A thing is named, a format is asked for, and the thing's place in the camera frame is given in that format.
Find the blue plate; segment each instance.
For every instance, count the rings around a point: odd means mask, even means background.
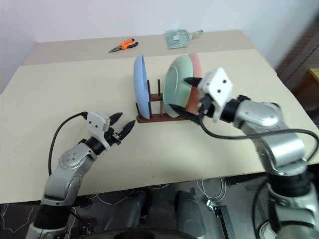
[[[144,118],[150,118],[149,90],[143,55],[138,56],[134,62],[134,87],[139,110]]]

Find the dish rack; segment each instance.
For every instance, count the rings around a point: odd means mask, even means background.
[[[158,93],[151,94],[150,90],[150,81],[147,80],[148,83],[148,91],[149,91],[149,111],[150,111],[150,118],[146,119],[144,118],[139,110],[138,103],[135,103],[136,109],[138,110],[138,116],[136,116],[136,120],[138,123],[151,123],[151,122],[165,122],[165,121],[179,121],[179,120],[187,120],[186,118],[182,116],[178,117],[170,117],[168,114],[164,113],[163,110],[163,94],[160,92],[160,79],[158,79]],[[159,114],[152,114],[152,107],[151,102],[160,102],[160,113]]]

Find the pliers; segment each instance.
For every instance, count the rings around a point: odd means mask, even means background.
[[[135,43],[133,43],[131,45],[128,45],[128,44],[130,44],[130,43],[132,43],[134,41],[135,41],[134,38],[127,39],[126,41],[123,41],[119,46],[117,46],[117,47],[113,48],[112,50],[110,50],[109,53],[136,47],[139,44],[138,42],[135,42]]]

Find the beige table top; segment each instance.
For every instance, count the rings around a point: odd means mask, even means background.
[[[151,91],[177,55],[145,57]],[[277,102],[287,125],[319,133],[295,97],[255,49],[199,53],[205,72],[222,66],[234,84],[233,96]],[[134,58],[25,65],[0,96],[0,203],[41,199],[47,158],[56,128],[77,112],[123,112],[116,129],[137,115]],[[153,110],[159,110],[154,104]],[[230,124],[207,122],[219,134],[239,135]],[[53,168],[65,150],[87,138],[83,119],[67,124],[57,138]],[[314,141],[301,135],[307,152]],[[312,163],[319,161],[317,155]],[[121,145],[104,152],[85,176],[79,195],[147,185],[263,171],[250,140],[207,136],[190,121],[136,123]]]

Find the floor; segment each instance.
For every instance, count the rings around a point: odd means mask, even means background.
[[[240,183],[234,186],[227,186],[227,193],[225,198],[219,202],[219,205],[226,205],[231,217],[234,232],[236,238],[254,238],[254,233],[251,223],[251,205],[254,197],[254,193],[257,187],[263,179],[258,178],[245,183]],[[220,180],[219,179],[209,179],[204,181],[206,193],[208,195],[216,195],[220,190]],[[141,225],[141,227],[149,228],[167,228],[176,229],[176,218],[174,213],[174,199],[175,194],[179,190],[184,190],[194,194],[194,198],[199,203],[199,208],[201,210],[205,227],[206,227],[206,238],[207,239],[223,239],[223,231],[221,227],[220,220],[216,218],[214,213],[206,206],[206,198],[200,192],[195,181],[174,183],[170,184],[163,189],[150,189],[141,188],[145,192],[150,192],[153,198],[152,207],[149,212],[146,224]],[[104,193],[99,196],[107,202],[116,202],[121,198],[125,197],[131,190]],[[267,193],[263,192],[260,197],[258,204],[258,214],[257,222],[260,224],[262,221],[267,219],[267,208],[265,208],[265,202],[267,198]],[[86,220],[95,220],[99,225],[96,231],[101,231],[112,216],[115,210],[115,206],[105,205],[99,201],[98,198],[92,199],[93,204],[89,208],[77,208],[77,213],[85,218]],[[3,213],[4,205],[1,206],[1,213]],[[4,215],[5,227],[12,228],[16,230],[21,225],[25,224],[30,213],[31,205],[21,205],[21,204],[10,204],[6,214]],[[34,206],[34,210],[30,215],[29,223],[34,221],[36,211],[38,206]],[[73,217],[69,219],[69,225],[72,223]],[[81,223],[77,220],[74,223],[74,227],[80,226]],[[2,239],[22,239],[25,237],[27,232],[27,226],[24,226],[16,233],[12,233],[9,230],[3,229],[3,220],[1,220],[1,234]]]

